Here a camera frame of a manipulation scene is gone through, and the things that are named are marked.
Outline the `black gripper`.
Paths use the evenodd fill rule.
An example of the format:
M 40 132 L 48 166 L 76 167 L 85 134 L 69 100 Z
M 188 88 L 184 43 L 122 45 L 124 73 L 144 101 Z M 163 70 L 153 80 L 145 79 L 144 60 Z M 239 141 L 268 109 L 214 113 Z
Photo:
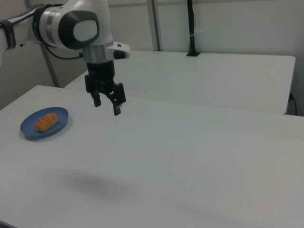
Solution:
M 110 60 L 101 64 L 87 63 L 88 74 L 85 76 L 86 92 L 91 95 L 95 107 L 101 105 L 99 93 L 108 94 L 107 97 L 113 104 L 114 115 L 121 113 L 122 104 L 126 102 L 122 83 L 114 83 L 114 61 Z

